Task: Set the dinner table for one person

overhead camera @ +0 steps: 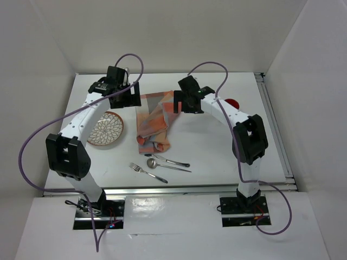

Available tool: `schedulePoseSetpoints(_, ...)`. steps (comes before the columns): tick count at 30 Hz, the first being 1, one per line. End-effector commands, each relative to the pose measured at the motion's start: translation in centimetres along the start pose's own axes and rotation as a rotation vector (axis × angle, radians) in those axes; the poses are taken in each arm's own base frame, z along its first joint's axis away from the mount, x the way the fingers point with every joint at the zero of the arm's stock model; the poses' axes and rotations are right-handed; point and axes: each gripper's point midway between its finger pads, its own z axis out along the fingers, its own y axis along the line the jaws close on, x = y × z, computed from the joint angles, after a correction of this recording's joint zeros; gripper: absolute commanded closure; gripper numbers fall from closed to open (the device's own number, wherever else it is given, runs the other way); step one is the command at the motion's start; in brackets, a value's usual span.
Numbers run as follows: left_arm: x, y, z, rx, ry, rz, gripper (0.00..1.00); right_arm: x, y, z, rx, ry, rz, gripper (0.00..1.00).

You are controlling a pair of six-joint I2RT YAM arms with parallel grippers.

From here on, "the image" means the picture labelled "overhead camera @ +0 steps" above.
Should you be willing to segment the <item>orange checked cloth placemat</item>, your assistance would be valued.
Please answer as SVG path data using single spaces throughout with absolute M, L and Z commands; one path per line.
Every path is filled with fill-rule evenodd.
M 179 116 L 174 112 L 174 91 L 143 94 L 136 107 L 136 141 L 140 154 L 163 153 L 170 147 L 168 131 Z

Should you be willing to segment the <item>red mug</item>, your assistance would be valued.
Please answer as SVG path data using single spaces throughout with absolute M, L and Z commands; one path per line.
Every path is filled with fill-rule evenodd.
M 227 102 L 228 104 L 230 104 L 231 106 L 233 106 L 237 110 L 240 109 L 240 104 L 234 99 L 225 99 L 225 102 Z

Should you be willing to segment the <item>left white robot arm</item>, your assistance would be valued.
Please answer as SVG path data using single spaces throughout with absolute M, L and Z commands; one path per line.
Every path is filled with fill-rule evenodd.
M 106 76 L 89 87 L 83 104 L 85 109 L 60 133 L 46 138 L 49 168 L 87 195 L 87 208 L 95 216 L 103 215 L 109 203 L 105 191 L 90 173 L 91 159 L 85 147 L 93 128 L 107 110 L 140 106 L 139 84 L 130 91 L 128 76 L 127 68 L 110 66 Z

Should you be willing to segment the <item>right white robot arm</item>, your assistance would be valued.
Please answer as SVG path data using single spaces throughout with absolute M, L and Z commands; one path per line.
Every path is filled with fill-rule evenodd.
M 240 211 L 249 212 L 260 198 L 260 163 L 268 148 L 262 118 L 238 110 L 220 99 L 210 87 L 201 88 L 192 76 L 185 77 L 178 84 L 180 90 L 174 91 L 173 100 L 175 113 L 178 113 L 179 107 L 184 113 L 206 112 L 229 127 L 240 178 L 236 205 Z

